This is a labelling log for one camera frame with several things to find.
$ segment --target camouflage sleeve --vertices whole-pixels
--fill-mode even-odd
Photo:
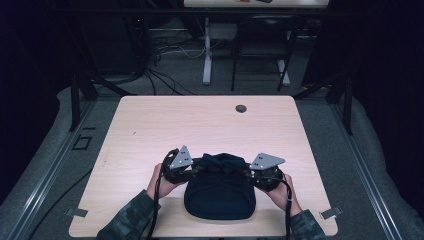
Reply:
[[[153,200],[141,191],[98,232],[96,239],[139,239],[153,216]]]
[[[296,240],[327,239],[321,226],[309,210],[305,210],[291,218],[291,229]]]

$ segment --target table top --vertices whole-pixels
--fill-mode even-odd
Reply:
[[[273,0],[270,3],[256,0],[184,0],[184,6],[197,8],[326,8],[328,2],[329,0]]]
[[[244,113],[236,111],[244,105]],[[87,183],[69,233],[92,237],[150,180],[154,166],[186,145],[192,157],[230,153],[251,163],[258,153],[282,157],[298,200],[327,235],[334,219],[319,212],[330,204],[296,104],[289,96],[129,96],[121,99]],[[186,184],[160,199],[154,237],[278,237],[285,235],[284,212],[255,188],[256,210],[245,220],[196,218],[184,208]]]

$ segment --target black curtain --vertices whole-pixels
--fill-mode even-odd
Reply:
[[[403,1],[376,31],[354,78],[380,139],[386,170],[401,196],[424,218],[424,15]]]
[[[384,0],[330,0],[330,14],[364,14],[381,6]],[[342,17],[321,21],[321,29],[309,58],[302,84],[314,84],[331,78],[349,65],[349,57],[359,38],[368,38],[363,32],[368,27],[368,18]]]
[[[70,84],[63,43],[43,7],[18,0],[0,9],[0,202],[54,123],[56,94]]]

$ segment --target desk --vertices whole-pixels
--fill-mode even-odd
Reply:
[[[235,107],[243,104],[247,111]],[[231,153],[251,163],[260,152],[285,158],[302,207],[327,235],[337,232],[296,104],[289,96],[130,96],[122,98],[78,206],[69,233],[92,237],[147,187],[153,167],[169,150],[186,145],[192,157]],[[255,189],[249,219],[212,221],[191,216],[183,204],[186,185],[160,200],[155,237],[270,237],[285,235],[284,212]]]
[[[271,3],[250,0],[184,0],[185,7],[191,8],[315,8],[324,9],[329,0],[273,0]],[[278,61],[280,71],[284,69],[284,61]],[[210,45],[210,23],[209,18],[205,21],[205,66],[203,69],[203,84],[211,83],[212,53]],[[290,86],[288,74],[283,79],[284,86]]]
[[[256,0],[184,0],[185,7],[221,8],[221,7],[261,7],[261,8],[326,8],[329,0],[273,0],[264,3]]]

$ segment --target black pouch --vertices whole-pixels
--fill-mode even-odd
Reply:
[[[200,169],[184,193],[187,211],[210,220],[240,220],[256,207],[254,187],[245,177],[250,171],[243,158],[227,153],[204,154],[192,168]]]

